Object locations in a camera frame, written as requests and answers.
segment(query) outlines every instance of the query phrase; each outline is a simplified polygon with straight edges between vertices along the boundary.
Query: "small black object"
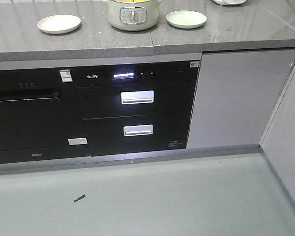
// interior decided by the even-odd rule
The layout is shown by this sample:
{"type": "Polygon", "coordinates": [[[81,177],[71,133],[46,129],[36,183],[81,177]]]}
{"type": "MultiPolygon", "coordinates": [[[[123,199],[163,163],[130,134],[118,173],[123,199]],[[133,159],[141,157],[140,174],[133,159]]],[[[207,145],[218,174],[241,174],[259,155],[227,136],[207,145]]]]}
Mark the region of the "small black object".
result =
{"type": "Polygon", "coordinates": [[[85,196],[85,194],[83,194],[82,196],[80,196],[79,198],[77,198],[76,200],[73,200],[73,202],[75,203],[75,202],[77,202],[77,201],[79,201],[79,200],[81,200],[81,199],[83,199],[83,198],[85,198],[86,196],[85,196]]]}

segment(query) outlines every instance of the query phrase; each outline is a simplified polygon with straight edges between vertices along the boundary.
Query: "built-in oven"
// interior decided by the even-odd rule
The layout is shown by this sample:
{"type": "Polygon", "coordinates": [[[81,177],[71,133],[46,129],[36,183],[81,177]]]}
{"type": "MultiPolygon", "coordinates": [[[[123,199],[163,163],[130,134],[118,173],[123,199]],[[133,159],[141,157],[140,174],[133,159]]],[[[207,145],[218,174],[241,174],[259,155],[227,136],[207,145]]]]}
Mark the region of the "built-in oven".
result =
{"type": "Polygon", "coordinates": [[[0,71],[0,163],[89,155],[73,83],[59,69],[0,71]]]}
{"type": "Polygon", "coordinates": [[[0,70],[0,163],[185,148],[199,64],[0,70]]]}

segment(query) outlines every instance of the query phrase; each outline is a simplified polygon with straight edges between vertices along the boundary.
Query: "sticker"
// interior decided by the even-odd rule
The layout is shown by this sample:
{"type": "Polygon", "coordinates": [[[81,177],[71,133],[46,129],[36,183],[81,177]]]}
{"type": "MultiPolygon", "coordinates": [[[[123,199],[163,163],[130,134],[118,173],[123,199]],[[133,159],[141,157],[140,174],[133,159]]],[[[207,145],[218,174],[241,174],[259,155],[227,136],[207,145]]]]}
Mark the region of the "sticker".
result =
{"type": "Polygon", "coordinates": [[[190,68],[198,68],[199,65],[200,65],[200,62],[198,62],[198,61],[190,62],[190,68]]]}
{"type": "Polygon", "coordinates": [[[173,148],[173,147],[181,147],[183,144],[183,141],[180,140],[180,141],[170,141],[168,142],[168,147],[169,148],[173,148]]]}
{"type": "Polygon", "coordinates": [[[31,156],[43,156],[44,154],[42,153],[35,153],[35,154],[31,154],[31,156]]]}
{"type": "Polygon", "coordinates": [[[71,72],[67,70],[59,70],[62,82],[72,82],[71,72]]]}
{"type": "Polygon", "coordinates": [[[86,138],[68,139],[69,145],[81,145],[88,144],[86,138]]]}

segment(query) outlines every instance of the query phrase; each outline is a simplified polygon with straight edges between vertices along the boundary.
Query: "brand logo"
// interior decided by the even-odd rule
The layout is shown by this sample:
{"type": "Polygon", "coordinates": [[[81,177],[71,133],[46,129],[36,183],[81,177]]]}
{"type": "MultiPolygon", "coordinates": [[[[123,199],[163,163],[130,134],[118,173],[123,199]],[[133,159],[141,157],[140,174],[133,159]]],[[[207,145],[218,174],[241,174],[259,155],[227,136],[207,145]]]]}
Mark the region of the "brand logo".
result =
{"type": "Polygon", "coordinates": [[[87,75],[87,79],[97,79],[98,75],[87,75]]]}
{"type": "Polygon", "coordinates": [[[31,156],[43,156],[42,153],[31,154],[31,156]]]}

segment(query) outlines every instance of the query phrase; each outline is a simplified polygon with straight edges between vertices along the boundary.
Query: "small plate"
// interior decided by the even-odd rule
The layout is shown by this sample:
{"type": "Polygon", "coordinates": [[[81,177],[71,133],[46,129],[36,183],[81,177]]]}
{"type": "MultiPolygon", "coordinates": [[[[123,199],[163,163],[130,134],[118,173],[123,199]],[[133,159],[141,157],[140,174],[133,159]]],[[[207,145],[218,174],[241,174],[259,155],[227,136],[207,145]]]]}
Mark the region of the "small plate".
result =
{"type": "Polygon", "coordinates": [[[68,33],[79,27],[81,19],[73,15],[54,15],[41,19],[37,27],[51,34],[68,33]]]}
{"type": "Polygon", "coordinates": [[[170,25],[181,29],[194,29],[207,21],[207,17],[197,11],[173,11],[166,19],[170,25]]]}

